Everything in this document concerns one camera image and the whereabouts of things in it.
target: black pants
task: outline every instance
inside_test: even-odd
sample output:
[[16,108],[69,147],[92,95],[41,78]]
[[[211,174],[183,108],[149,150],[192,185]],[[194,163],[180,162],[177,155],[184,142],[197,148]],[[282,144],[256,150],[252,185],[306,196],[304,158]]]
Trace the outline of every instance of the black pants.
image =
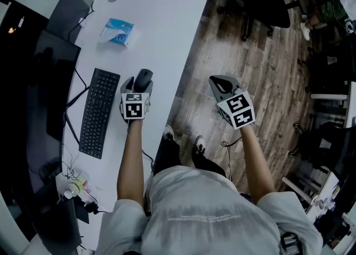
[[[156,175],[157,173],[161,172],[164,169],[176,165],[182,165],[182,163],[179,160],[179,149],[180,149],[179,144],[177,144],[176,142],[168,141],[168,140],[163,141],[160,155],[157,156],[155,162],[154,175]],[[213,161],[206,159],[203,154],[192,153],[191,158],[193,160],[195,168],[212,171],[226,177],[225,171]]]

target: bottle cap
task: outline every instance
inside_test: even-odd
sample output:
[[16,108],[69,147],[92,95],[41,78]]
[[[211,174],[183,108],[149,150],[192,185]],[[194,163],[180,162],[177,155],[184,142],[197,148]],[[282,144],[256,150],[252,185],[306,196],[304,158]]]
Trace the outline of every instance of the bottle cap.
[[64,195],[67,199],[73,198],[73,194],[71,193],[71,191],[65,190]]

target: white shoe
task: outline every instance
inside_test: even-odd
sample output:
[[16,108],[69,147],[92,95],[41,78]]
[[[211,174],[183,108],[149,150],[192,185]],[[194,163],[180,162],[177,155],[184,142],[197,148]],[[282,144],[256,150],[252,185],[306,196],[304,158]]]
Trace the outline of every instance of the white shoe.
[[308,29],[308,28],[305,26],[305,23],[301,23],[301,24],[300,24],[300,28],[301,28],[301,32],[303,33],[304,39],[306,39],[307,41],[309,41],[309,40],[310,40],[310,29]]
[[194,153],[195,154],[198,154],[198,153],[204,154],[204,152],[205,152],[205,141],[204,141],[204,137],[203,136],[198,136],[195,139],[193,149],[194,149]]
[[308,21],[308,16],[307,15],[301,15],[301,19],[303,20],[303,22],[307,22]]
[[163,131],[163,139],[176,142],[176,139],[174,137],[174,131],[168,124],[166,125],[165,130]]

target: computer mouse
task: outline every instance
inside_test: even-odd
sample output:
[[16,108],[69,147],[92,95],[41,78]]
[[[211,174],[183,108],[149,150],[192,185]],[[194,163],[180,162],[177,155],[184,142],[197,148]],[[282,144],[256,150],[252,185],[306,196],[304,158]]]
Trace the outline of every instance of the computer mouse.
[[148,69],[141,69],[139,75],[136,77],[133,90],[137,93],[144,93],[151,82],[153,72]]

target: keyboard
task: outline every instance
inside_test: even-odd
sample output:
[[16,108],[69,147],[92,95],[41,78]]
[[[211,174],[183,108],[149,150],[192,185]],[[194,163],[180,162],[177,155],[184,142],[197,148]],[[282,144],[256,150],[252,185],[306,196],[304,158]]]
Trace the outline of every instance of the keyboard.
[[79,151],[101,159],[120,75],[95,68],[85,104]]

